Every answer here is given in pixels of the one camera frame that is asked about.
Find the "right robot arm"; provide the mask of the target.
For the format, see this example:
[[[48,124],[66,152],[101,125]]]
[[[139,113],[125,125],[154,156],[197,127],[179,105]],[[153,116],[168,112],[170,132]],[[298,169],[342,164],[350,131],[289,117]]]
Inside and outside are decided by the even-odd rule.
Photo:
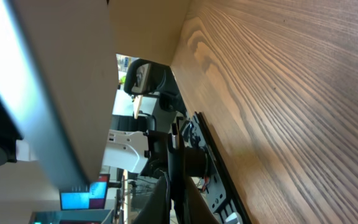
[[[186,146],[180,133],[110,130],[103,163],[131,173],[151,175],[157,185],[135,223],[217,223],[192,178],[210,173],[209,145],[201,138]]]

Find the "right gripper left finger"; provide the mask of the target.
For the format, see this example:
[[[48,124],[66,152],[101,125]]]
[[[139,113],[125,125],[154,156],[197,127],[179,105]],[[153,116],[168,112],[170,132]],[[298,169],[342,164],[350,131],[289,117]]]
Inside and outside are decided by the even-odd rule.
[[[160,177],[145,207],[133,224],[169,224],[170,188],[166,177]]]

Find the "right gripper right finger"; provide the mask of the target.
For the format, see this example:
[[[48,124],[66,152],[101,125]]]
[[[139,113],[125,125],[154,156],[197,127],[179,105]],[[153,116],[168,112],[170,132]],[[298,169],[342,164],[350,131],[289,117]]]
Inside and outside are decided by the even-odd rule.
[[[218,223],[217,219],[209,211],[192,179],[185,174],[183,139],[179,136],[169,136],[167,149],[168,173],[171,186],[170,197],[174,201],[178,223]]]

